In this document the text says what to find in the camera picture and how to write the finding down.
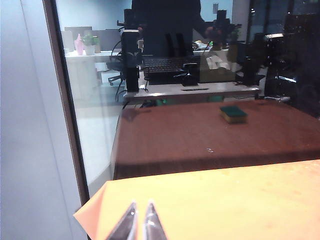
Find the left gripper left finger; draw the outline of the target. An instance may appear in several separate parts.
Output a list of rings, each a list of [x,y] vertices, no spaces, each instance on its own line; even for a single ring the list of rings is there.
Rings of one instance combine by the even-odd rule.
[[[132,201],[123,216],[112,229],[107,240],[135,240],[137,231],[137,203]]]

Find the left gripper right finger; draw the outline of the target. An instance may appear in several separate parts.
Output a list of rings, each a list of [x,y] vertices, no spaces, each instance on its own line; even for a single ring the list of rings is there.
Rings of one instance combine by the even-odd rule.
[[[147,205],[142,229],[144,240],[168,239],[152,200],[150,200]]]

